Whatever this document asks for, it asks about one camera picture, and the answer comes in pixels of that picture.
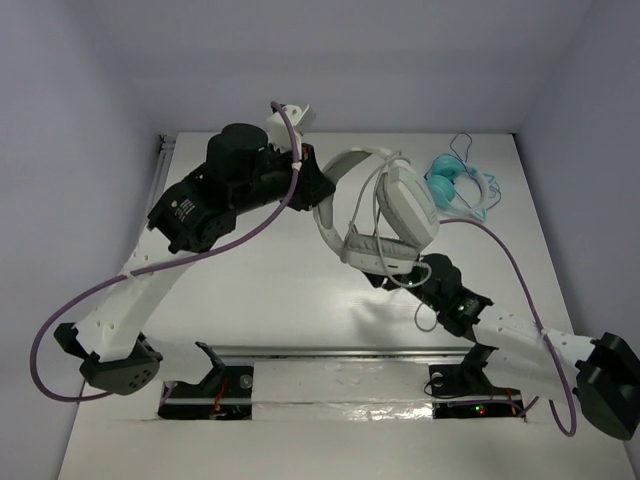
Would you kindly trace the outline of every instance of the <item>wall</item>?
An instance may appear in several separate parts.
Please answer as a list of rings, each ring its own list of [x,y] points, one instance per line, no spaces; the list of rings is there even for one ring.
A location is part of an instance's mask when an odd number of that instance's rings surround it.
[[[639,23],[637,0],[596,1],[516,137],[576,330],[636,352]]]
[[[53,310],[119,269],[139,232],[153,174],[157,137],[132,107],[99,33],[83,2],[3,2],[3,479],[57,476],[75,406],[52,402],[31,384],[31,340]],[[83,310],[68,318],[78,319]],[[45,343],[40,366],[46,383],[77,394],[78,362],[51,337]]]
[[[278,99],[321,131],[514,132],[590,0],[93,3],[159,131]]]

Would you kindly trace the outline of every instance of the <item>teal headphones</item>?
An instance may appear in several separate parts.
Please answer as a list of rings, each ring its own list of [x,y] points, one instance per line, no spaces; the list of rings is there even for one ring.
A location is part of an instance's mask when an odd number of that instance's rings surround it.
[[[466,207],[453,205],[456,197],[456,179],[466,173],[473,178],[480,187],[480,201],[476,205]],[[442,210],[459,216],[475,216],[480,220],[486,219],[487,202],[491,194],[489,177],[493,176],[480,172],[477,168],[463,163],[459,158],[445,153],[436,158],[424,178],[427,181],[433,201]]]

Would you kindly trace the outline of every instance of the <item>headphones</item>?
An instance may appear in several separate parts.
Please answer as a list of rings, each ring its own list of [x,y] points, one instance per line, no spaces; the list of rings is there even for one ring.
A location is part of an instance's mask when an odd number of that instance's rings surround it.
[[[372,155],[385,161],[378,168],[386,168],[387,171],[376,183],[375,196],[380,212],[400,240],[363,235],[358,233],[355,225],[350,225],[343,240],[333,224],[333,195],[313,209],[313,218],[323,240],[343,263],[365,273],[384,276],[389,273],[406,274],[413,270],[420,252],[433,241],[440,226],[429,189],[411,164],[399,157],[399,152],[355,147],[332,158],[322,173],[337,184],[356,165]]]
[[[480,186],[480,201],[476,205],[459,207],[452,204],[456,196],[454,182],[462,173],[468,174]],[[485,207],[491,193],[485,173],[461,162],[459,158],[445,153],[434,160],[431,169],[424,178],[427,180],[433,200],[439,208],[459,216],[472,215],[481,220],[485,219]]]

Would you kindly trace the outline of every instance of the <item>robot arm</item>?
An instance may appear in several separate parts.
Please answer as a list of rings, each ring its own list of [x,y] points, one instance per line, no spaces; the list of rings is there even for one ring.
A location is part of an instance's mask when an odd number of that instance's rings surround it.
[[[297,211],[310,210],[333,195],[335,184],[318,168],[313,147],[301,142],[312,112],[292,105],[286,110],[298,129],[296,146],[303,156],[288,206]],[[206,252],[235,229],[238,215],[281,200],[292,176],[292,155],[285,148],[282,127],[279,117],[269,119],[271,143],[264,131],[245,124],[229,125],[212,137],[205,163],[167,189],[150,212],[149,231],[141,236],[123,273],[129,275],[141,267]],[[153,241],[156,229],[169,240],[170,253],[166,246]],[[430,279],[407,290],[437,312],[438,322],[449,333],[476,344],[461,364],[430,368],[432,380],[437,376],[437,381],[432,381],[434,392],[464,396],[493,387],[511,387],[566,401],[556,367],[534,324],[466,289],[460,271],[446,256],[427,255],[420,262],[432,269]],[[85,319],[56,329],[55,337],[62,348],[83,359],[80,372],[90,385],[128,395],[157,374],[162,356],[140,332],[188,267],[182,265],[116,284]],[[394,278],[406,285],[415,284],[420,279],[419,270],[416,267]],[[400,288],[400,282],[384,275],[364,274],[376,288]],[[546,333],[585,417],[611,436],[630,438],[640,423],[640,361],[628,345],[608,333],[600,340],[553,330]],[[215,358],[206,346],[200,347]]]

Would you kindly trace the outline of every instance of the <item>table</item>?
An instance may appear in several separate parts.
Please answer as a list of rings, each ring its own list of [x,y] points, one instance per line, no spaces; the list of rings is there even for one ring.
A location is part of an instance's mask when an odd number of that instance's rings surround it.
[[[204,161],[211,134],[178,136],[166,182]],[[446,152],[452,135],[308,134],[323,166],[355,145],[402,149],[424,173]],[[547,327],[571,331],[542,229],[510,135],[474,135],[470,162],[495,174],[503,201],[488,226],[512,249]],[[335,220],[344,232],[371,159],[341,180]],[[461,182],[472,198],[473,186]],[[359,229],[372,226],[370,195]],[[238,219],[230,241],[268,215],[273,205]],[[390,235],[383,226],[383,235]],[[530,318],[503,252],[480,230],[442,227],[426,252],[450,256],[464,284]],[[415,329],[417,300],[406,292],[372,289],[322,242],[310,214],[286,210],[265,232],[223,256],[201,262],[176,283],[149,320],[145,334],[165,356],[182,359],[195,340],[246,352],[464,353],[469,343],[438,328]],[[421,321],[433,317],[425,313]],[[564,438],[548,408],[530,423],[514,419],[438,421],[168,422],[155,418],[160,383],[131,397],[82,404],[60,478],[633,478],[621,442],[580,417],[578,434]]]

